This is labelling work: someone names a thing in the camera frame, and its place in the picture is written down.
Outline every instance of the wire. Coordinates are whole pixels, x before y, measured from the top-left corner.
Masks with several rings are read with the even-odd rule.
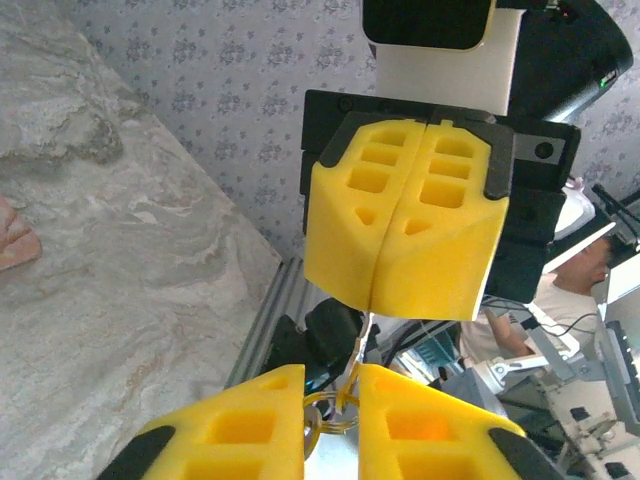
[[[620,203],[618,200],[613,198],[611,194],[607,192],[602,185],[600,185],[599,188],[595,188],[594,186],[592,191],[600,198],[600,200],[602,200],[606,204],[607,207],[613,209],[614,212],[618,214],[618,218],[620,219],[620,221],[627,226],[631,234],[634,235],[636,239],[640,238],[640,234],[638,234],[638,231],[635,228],[633,228],[633,225],[631,225],[631,222],[628,219],[626,219],[623,215],[621,215],[621,213],[627,214],[629,217],[631,217],[633,220],[635,220],[638,223],[640,223],[640,218],[635,216],[633,212],[631,212],[631,210],[629,210],[622,203]]]
[[[311,390],[309,390],[309,393],[307,393],[307,395],[311,395],[313,393],[318,393],[323,391],[325,388],[327,388],[329,385],[335,382],[338,379],[338,377],[339,375],[329,375],[329,378],[327,378],[324,382],[322,382],[317,387],[314,387]]]
[[[401,352],[402,350],[406,350],[408,348],[411,348],[416,343],[420,342],[421,340],[423,340],[425,337],[428,337],[428,336],[429,336],[429,334],[427,332],[421,333],[420,335],[417,335],[416,337],[412,338],[411,340],[407,340],[405,343],[400,345],[400,348],[398,349],[398,351]]]
[[[382,364],[383,367],[389,368],[391,366],[391,363],[393,362],[393,359],[398,354],[398,352],[403,350],[404,348],[406,348],[405,345],[404,345],[404,342],[411,335],[413,335],[418,330],[420,330],[420,328],[422,328],[422,325],[426,321],[428,321],[428,320],[421,320],[420,322],[414,323],[409,328],[407,328],[404,332],[402,332],[402,334],[398,337],[398,339],[395,342],[393,342],[393,345],[392,345],[391,349],[389,350],[389,354],[387,355],[387,358],[385,359],[384,363]]]
[[[596,334],[596,332],[590,332],[589,330],[583,330],[581,328],[574,328],[573,330],[576,331],[576,332],[588,333],[589,335],[595,335]]]
[[[607,197],[609,202],[611,202],[613,204],[613,206],[615,206],[618,210],[623,211],[629,217],[633,218],[636,222],[640,223],[640,217],[638,217],[631,210],[629,210],[629,208],[627,208],[627,206],[624,205],[620,200],[617,200],[613,195],[611,195],[609,192],[607,192],[602,185],[600,186],[598,191],[601,194],[603,194],[605,197]]]
[[[337,392],[338,391],[338,385],[336,384],[335,381],[331,382],[331,392]],[[327,419],[325,420],[323,418],[323,420],[328,421],[328,422],[332,422],[334,418],[336,418],[336,404],[334,403],[330,403],[330,408],[329,408],[329,412],[327,413]]]
[[[581,317],[578,317],[578,319],[577,319],[575,322],[573,322],[571,325],[569,325],[569,326],[567,327],[567,329],[566,329],[564,332],[560,333],[560,334],[558,334],[558,333],[552,333],[552,332],[550,332],[549,330],[547,330],[547,329],[546,329],[546,328],[544,328],[544,327],[542,327],[542,329],[543,329],[543,330],[544,330],[548,335],[551,335],[552,337],[558,337],[558,338],[559,338],[559,337],[562,337],[563,335],[566,335],[569,331],[573,330],[573,329],[575,328],[575,326],[578,324],[578,322],[580,322],[581,320],[583,320],[583,319],[585,319],[585,318],[587,318],[587,317],[597,317],[597,316],[598,316],[598,315],[597,315],[596,313],[585,313],[585,314],[584,314],[584,315],[582,315]],[[595,333],[595,332],[588,332],[588,331],[586,331],[586,330],[578,330],[578,331],[583,332],[583,333]]]
[[[493,303],[483,303],[482,304],[483,307],[493,307],[493,308],[504,308],[505,310],[510,310],[512,312],[528,312],[529,309],[527,309],[526,307],[523,307],[522,305],[520,305],[519,307],[510,307],[507,305],[500,305],[500,303],[498,302],[493,302]]]
[[[487,299],[482,299],[482,303],[504,303],[504,304],[511,304],[511,305],[517,305],[518,307],[522,307],[522,303],[520,302],[516,302],[515,300],[509,300],[508,298],[500,298],[500,297],[492,297],[489,296],[489,298]]]

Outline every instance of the wall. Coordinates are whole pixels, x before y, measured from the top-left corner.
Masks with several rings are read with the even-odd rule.
[[[309,88],[373,93],[356,0],[57,0],[283,254],[302,243],[300,126]],[[603,0],[640,50],[640,0]],[[579,119],[575,173],[640,187],[640,67]]]

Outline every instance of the marble surface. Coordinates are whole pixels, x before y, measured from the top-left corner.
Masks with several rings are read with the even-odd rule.
[[[0,1],[0,192],[42,258],[0,289],[0,478],[95,477],[219,391],[263,237],[47,1]]]

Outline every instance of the yellow foam gripper pad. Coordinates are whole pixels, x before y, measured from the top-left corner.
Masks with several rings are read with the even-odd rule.
[[[313,167],[307,279],[359,310],[475,318],[508,208],[483,193],[490,156],[447,121],[360,127],[335,167]]]
[[[304,365],[287,365],[158,418],[175,434],[144,480],[302,480]]]
[[[360,367],[360,480],[519,480],[489,437],[515,423],[378,365]]]

